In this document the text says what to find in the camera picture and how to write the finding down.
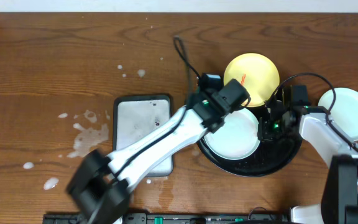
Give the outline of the light blue plate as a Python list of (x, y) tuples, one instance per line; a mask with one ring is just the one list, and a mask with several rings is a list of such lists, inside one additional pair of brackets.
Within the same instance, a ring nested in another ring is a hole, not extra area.
[(206, 145), (219, 157), (240, 160), (250, 156), (259, 146), (259, 122), (255, 115), (244, 108), (227, 115), (224, 124), (215, 133), (208, 133)]

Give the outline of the pale green plate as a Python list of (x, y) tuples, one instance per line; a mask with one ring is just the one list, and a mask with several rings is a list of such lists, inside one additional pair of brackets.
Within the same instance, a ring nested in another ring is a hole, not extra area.
[(358, 92), (350, 88), (335, 88), (335, 92), (331, 116), (351, 139), (358, 141)]

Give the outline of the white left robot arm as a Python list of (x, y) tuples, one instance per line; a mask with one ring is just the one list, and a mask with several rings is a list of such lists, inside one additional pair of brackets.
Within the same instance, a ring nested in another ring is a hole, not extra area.
[(163, 126), (108, 155), (93, 150), (67, 186), (87, 223), (114, 223), (125, 214), (131, 193), (157, 165), (220, 128), (231, 106), (221, 91), (191, 95)]

